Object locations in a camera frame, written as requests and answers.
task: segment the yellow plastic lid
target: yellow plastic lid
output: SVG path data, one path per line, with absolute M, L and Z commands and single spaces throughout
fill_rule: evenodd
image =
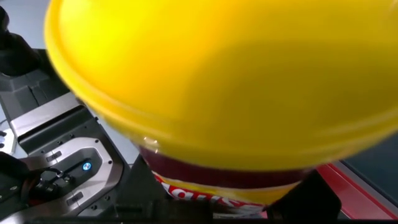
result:
M 296 169 L 397 129 L 392 2 L 58 0 L 45 41 L 65 83 L 138 144 L 201 166 Z

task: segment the white surface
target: white surface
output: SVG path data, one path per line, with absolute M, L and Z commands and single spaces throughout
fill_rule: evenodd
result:
M 23 36 L 31 47 L 40 49 L 45 48 L 43 24 L 48 3 L 49 0 L 0 0 L 0 6 L 5 8 L 10 17 L 10 32 Z M 6 117 L 0 110 L 0 121 L 4 119 Z M 138 156 L 136 147 L 127 138 L 110 128 L 103 120 L 100 119 L 99 123 L 103 125 L 125 160 L 132 164 Z M 4 123 L 0 128 L 2 130 L 8 128 L 8 123 Z M 20 146 L 17 146 L 14 156 L 21 158 L 25 157 L 26 153 L 21 150 Z

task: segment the blue led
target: blue led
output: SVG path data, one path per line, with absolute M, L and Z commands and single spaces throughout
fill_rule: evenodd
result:
M 83 166 L 81 167 L 84 171 L 88 171 L 91 169 L 91 163 L 86 162 L 83 164 Z

